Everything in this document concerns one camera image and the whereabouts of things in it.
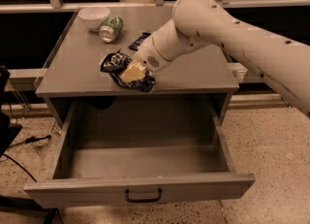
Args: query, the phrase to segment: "black handle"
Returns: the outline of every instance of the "black handle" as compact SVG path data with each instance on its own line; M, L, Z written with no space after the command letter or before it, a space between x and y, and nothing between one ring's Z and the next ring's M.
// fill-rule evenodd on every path
M157 197L151 198L151 199L131 199L129 197L129 190L127 189L125 192L125 199L128 203L131 203L131 204L155 203L162 199L162 189L159 188L157 192Z

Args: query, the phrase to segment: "white bowl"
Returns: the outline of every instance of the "white bowl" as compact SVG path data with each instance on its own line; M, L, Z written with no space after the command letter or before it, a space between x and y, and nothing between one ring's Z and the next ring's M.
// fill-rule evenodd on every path
M98 31L102 22L109 16L107 7L88 7L78 12L78 17L92 31Z

